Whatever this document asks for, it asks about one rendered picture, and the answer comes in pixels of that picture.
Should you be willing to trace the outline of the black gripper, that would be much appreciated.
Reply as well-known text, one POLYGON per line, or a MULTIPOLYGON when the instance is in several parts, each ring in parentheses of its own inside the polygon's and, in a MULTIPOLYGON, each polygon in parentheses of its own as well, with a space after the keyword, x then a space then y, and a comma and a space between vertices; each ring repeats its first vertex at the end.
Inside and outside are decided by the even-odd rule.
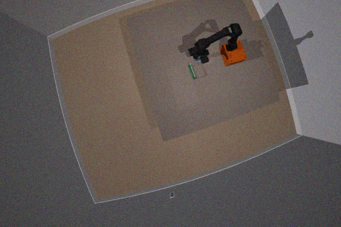
POLYGON ((205 55, 206 51, 203 52, 203 53, 199 53, 199 54, 201 55, 200 59, 201 59, 201 63, 202 64, 209 62, 209 59, 208 59, 207 55, 205 55))

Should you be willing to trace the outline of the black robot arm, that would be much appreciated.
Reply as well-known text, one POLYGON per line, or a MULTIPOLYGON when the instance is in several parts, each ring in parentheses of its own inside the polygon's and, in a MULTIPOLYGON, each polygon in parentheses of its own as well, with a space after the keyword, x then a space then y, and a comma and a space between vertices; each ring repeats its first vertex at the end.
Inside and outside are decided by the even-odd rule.
POLYGON ((199 53, 203 53, 206 51, 206 48, 210 46, 211 43, 214 43, 215 41, 218 41, 219 39, 223 37, 230 36, 231 38, 228 40, 228 45, 226 45, 227 51, 233 51, 237 49, 237 39, 242 34, 241 27, 238 23, 232 23, 229 25, 229 27, 223 28, 218 33, 215 33, 214 35, 211 35, 208 38, 199 39, 197 42, 195 42, 194 47, 188 49, 190 56, 193 56, 193 58, 196 60, 201 55, 199 53), (228 30, 228 28, 231 28, 232 33, 228 30))

